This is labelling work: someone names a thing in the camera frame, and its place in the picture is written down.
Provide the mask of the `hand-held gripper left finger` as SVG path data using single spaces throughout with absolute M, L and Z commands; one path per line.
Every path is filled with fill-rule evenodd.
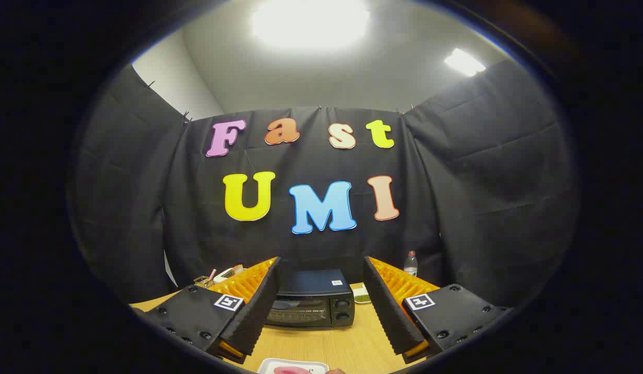
M 147 312 L 134 312 L 167 338 L 243 364 L 276 299 L 279 263 L 274 257 L 211 287 L 186 286 Z

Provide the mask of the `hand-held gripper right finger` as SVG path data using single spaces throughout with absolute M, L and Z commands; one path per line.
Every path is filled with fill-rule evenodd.
M 386 338 L 406 364 L 467 343 L 511 312 L 459 284 L 438 287 L 369 256 L 363 275 Z

